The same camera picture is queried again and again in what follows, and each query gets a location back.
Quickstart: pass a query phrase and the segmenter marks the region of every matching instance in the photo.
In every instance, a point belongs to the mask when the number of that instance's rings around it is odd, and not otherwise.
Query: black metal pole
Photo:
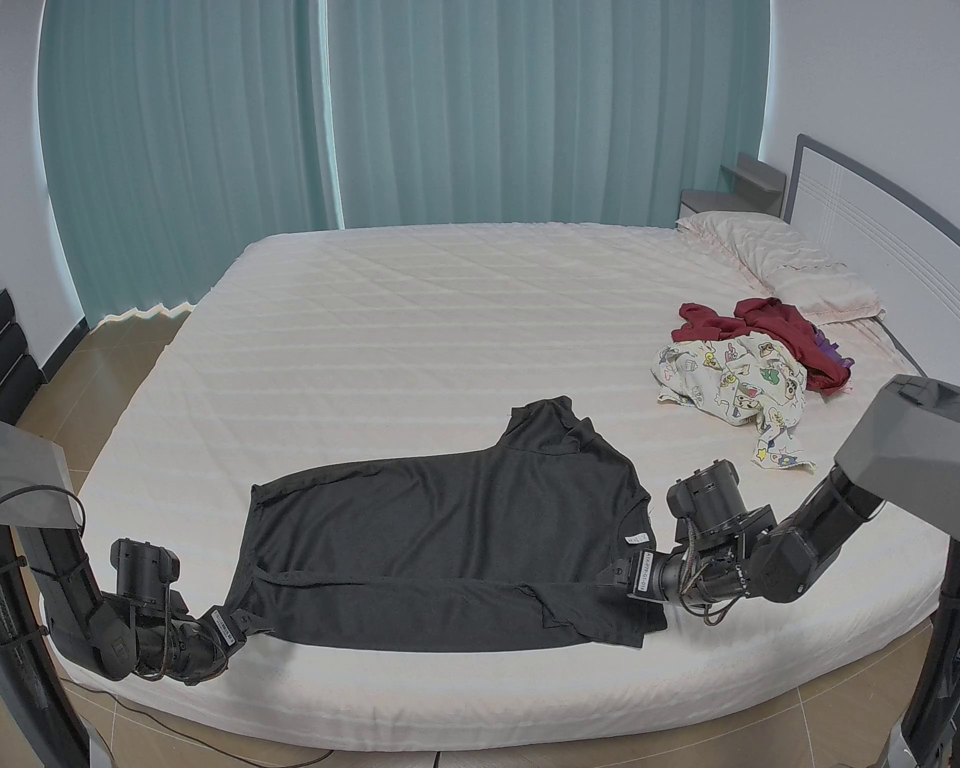
[[[950,540],[940,606],[924,669],[903,715],[903,738],[921,768],[938,765],[953,737],[951,721],[960,705],[960,541]]]
[[[0,697],[46,768],[88,768],[89,735],[54,668],[23,584],[10,526],[0,525]]]

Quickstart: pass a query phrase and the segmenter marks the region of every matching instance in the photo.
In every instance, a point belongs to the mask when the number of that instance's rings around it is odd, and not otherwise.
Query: tiled floor
[[[18,426],[63,446],[79,488],[133,392],[180,328],[185,315],[130,319],[101,326],[84,339],[54,380],[41,389]],[[483,752],[442,753],[443,768],[829,768],[872,765],[906,707],[930,638],[929,623],[882,651],[773,701],[673,731],[533,745]],[[189,738],[172,735],[105,694],[68,686],[81,715],[109,744],[120,768],[242,765]],[[324,751],[215,731],[171,715],[154,716],[179,731],[264,765],[289,765]],[[38,765],[0,703],[0,765]],[[430,768],[435,753],[336,752],[324,768]]]

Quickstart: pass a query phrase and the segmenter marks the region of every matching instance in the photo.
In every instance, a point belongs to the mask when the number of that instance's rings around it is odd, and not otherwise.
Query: mattress
[[[818,462],[750,462],[756,432],[657,404],[650,373],[684,301],[730,314],[765,295],[696,235],[600,225],[371,228],[249,246],[134,395],[89,473],[85,543],[103,588],[110,544],[162,544],[195,615],[227,594],[250,486],[346,461],[493,444],[514,406],[569,395],[577,415],[664,494],[718,457],[749,508],[792,512],[876,390],[910,366],[874,321],[828,335],[852,390],[808,394],[796,434]],[[642,649],[595,643],[485,654],[321,648],[255,636],[221,677],[98,685],[207,725],[348,750],[457,750],[672,728],[750,707],[863,657],[934,609],[947,537],[890,505],[803,599],[741,601],[715,628],[667,607]]]

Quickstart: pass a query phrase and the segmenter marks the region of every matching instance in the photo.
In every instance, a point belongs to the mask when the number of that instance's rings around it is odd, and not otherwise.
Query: white cartoon print garment
[[[659,402],[695,406],[734,426],[756,424],[754,464],[769,469],[816,468],[804,458],[793,427],[804,412],[806,369],[763,333],[720,342],[675,342],[651,370]]]

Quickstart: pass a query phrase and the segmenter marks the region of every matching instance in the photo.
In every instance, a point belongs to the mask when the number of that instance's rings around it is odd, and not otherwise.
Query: curtain
[[[327,0],[348,227],[670,227],[756,156],[769,0]]]
[[[47,0],[38,107],[87,320],[195,302],[251,242],[335,227],[316,3]]]

